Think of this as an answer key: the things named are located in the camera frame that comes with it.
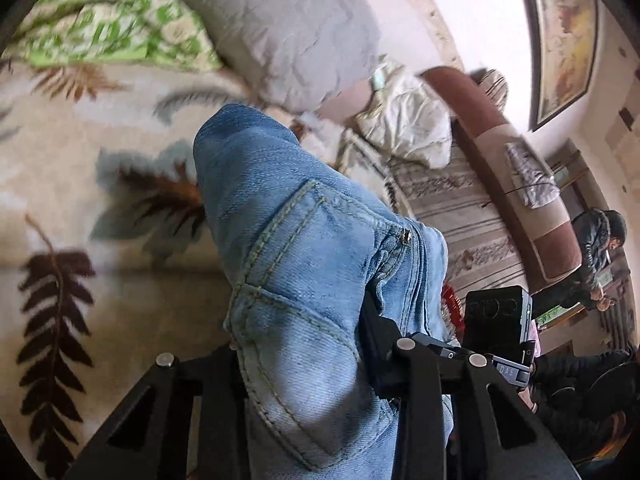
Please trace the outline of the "blue denim jeans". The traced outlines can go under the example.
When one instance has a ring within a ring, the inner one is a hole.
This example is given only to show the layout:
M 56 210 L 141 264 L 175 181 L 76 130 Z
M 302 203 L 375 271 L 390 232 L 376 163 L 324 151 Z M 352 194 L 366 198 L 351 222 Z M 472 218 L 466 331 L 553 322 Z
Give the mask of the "blue denim jeans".
M 373 286 L 401 333 L 449 334 L 442 233 L 398 216 L 254 108 L 228 104 L 193 156 L 233 288 L 224 322 L 248 394 L 256 479 L 387 479 L 398 411 L 370 387 L 357 325 Z

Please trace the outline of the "red round basket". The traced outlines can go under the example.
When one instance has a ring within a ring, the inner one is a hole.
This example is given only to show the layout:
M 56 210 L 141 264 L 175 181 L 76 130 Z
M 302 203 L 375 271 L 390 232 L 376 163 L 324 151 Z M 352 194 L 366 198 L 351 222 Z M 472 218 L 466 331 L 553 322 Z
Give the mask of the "red round basket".
M 444 304 L 449 313 L 450 322 L 452 326 L 454 326 L 456 338 L 458 341 L 462 341 L 465 331 L 462 305 L 459 297 L 454 291 L 454 288 L 449 283 L 442 286 L 442 300 L 444 300 Z

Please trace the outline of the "striped floral mattress cover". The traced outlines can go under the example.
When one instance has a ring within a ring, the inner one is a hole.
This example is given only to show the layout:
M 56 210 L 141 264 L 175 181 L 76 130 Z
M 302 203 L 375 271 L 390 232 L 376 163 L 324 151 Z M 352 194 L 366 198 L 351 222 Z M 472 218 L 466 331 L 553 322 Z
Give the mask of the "striped floral mattress cover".
M 452 149 L 447 167 L 431 170 L 383 154 L 346 130 L 335 167 L 396 214 L 442 232 L 448 245 L 447 282 L 459 294 L 528 287 L 511 235 L 460 148 Z

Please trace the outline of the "seated person dark jacket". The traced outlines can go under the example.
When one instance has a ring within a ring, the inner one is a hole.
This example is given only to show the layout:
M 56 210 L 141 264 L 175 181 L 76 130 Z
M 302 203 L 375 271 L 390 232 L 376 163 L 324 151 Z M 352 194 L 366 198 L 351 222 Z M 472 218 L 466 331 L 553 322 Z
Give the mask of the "seated person dark jacket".
M 564 280 L 533 296 L 532 318 L 539 318 L 555 307 L 569 309 L 581 304 L 586 310 L 604 312 L 614 304 L 605 296 L 597 280 L 606 266 L 606 257 L 626 242 L 627 226 L 616 210 L 589 208 L 572 221 L 582 263 Z

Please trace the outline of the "grey cloth on footboard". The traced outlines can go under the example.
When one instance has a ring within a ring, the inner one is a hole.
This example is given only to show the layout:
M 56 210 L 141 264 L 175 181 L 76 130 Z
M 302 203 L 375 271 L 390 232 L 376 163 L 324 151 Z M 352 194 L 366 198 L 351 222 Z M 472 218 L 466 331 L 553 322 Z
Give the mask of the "grey cloth on footboard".
M 560 189 L 547 163 L 525 141 L 507 143 L 504 147 L 512 190 L 529 209 L 550 205 L 560 197 Z

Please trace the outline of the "cream leaf pattern blanket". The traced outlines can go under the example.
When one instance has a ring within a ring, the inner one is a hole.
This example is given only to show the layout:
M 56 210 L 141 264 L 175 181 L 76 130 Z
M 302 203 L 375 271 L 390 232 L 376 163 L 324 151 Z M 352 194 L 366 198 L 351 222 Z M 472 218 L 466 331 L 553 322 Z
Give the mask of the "cream leaf pattern blanket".
M 234 73 L 1 71 L 1 419 L 57 477 L 162 352 L 227 341 L 195 133 L 246 98 Z

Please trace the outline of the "cream floral crumpled sheet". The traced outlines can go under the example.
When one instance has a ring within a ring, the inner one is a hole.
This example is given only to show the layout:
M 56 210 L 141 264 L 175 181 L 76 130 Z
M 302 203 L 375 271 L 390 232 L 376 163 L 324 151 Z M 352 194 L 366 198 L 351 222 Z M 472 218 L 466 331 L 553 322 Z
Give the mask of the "cream floral crumpled sheet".
M 370 85 L 369 107 L 356 116 L 362 136 L 386 154 L 430 169 L 445 168 L 452 133 L 448 107 L 437 93 L 387 55 L 378 59 Z

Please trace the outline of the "pink pillow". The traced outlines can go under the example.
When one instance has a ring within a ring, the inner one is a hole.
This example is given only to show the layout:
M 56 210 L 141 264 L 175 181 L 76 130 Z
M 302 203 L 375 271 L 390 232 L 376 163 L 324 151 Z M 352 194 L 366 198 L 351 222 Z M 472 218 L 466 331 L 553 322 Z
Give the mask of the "pink pillow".
M 316 110 L 322 119 L 348 126 L 360 113 L 369 108 L 373 90 L 369 79 L 357 81 L 333 98 L 326 99 Z

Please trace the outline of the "grey quilted pillow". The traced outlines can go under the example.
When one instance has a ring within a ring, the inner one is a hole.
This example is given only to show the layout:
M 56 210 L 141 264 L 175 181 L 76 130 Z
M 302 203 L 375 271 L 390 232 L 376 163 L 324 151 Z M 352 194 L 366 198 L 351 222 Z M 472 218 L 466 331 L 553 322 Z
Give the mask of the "grey quilted pillow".
M 265 102 L 292 113 L 368 78 L 380 30 L 367 0 L 182 0 L 217 53 Z

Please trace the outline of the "green patterned cloth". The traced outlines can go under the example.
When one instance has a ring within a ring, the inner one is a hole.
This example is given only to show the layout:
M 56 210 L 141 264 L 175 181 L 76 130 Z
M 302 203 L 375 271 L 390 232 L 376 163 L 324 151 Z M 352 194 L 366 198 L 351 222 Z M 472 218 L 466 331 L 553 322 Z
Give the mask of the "green patterned cloth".
M 222 67 L 201 18 L 182 0 L 38 0 L 1 58 L 37 68 L 142 63 L 205 73 Z

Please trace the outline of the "framed wall picture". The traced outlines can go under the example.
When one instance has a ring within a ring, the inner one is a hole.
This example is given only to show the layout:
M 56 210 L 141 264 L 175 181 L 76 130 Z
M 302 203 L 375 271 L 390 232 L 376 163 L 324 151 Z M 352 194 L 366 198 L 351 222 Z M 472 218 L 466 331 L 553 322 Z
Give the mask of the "framed wall picture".
M 598 0 L 524 0 L 532 44 L 532 109 L 538 130 L 584 96 L 598 46 Z

